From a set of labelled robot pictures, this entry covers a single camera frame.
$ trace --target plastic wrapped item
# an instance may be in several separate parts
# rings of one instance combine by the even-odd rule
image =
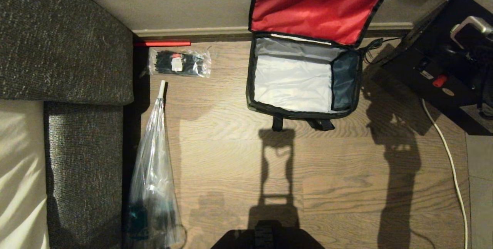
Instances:
[[[149,48],[149,74],[177,74],[208,78],[211,76],[211,55],[185,50],[169,51],[165,48]]]
[[[165,83],[161,81],[146,133],[139,143],[130,187],[126,248],[165,249],[184,241],[165,128]]]

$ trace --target white cap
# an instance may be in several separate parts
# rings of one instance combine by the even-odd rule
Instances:
[[[166,81],[165,80],[162,80],[161,81],[161,86],[159,87],[159,93],[157,95],[157,98],[163,98],[163,95],[164,95],[164,87],[166,86]]]

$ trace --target insulated bag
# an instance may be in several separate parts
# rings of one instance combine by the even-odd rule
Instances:
[[[248,108],[334,129],[358,105],[361,43],[383,0],[252,0]]]

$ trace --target red bag lid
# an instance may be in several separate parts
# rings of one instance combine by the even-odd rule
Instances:
[[[358,46],[383,0],[252,0],[249,30]]]

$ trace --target bag handle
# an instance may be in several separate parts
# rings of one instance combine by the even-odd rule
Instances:
[[[306,121],[312,128],[319,131],[331,131],[336,128],[330,119],[306,119]]]
[[[272,116],[272,130],[274,132],[282,131],[283,118],[281,114],[274,114]]]

